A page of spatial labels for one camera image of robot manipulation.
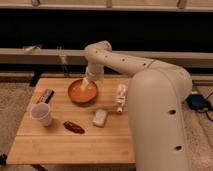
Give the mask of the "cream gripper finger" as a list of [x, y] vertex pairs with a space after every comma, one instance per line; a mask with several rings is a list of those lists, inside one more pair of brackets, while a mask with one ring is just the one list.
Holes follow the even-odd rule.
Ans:
[[89, 80], [85, 77], [82, 80], [82, 84], [80, 86], [81, 91], [85, 91], [89, 85]]

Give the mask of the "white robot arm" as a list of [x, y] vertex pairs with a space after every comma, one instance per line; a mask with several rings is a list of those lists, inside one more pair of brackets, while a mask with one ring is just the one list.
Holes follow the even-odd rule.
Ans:
[[136, 171], [192, 171], [182, 103], [192, 90], [190, 74], [163, 61], [118, 54], [109, 42], [88, 45], [86, 77], [97, 81], [109, 67], [130, 77], [128, 117]]

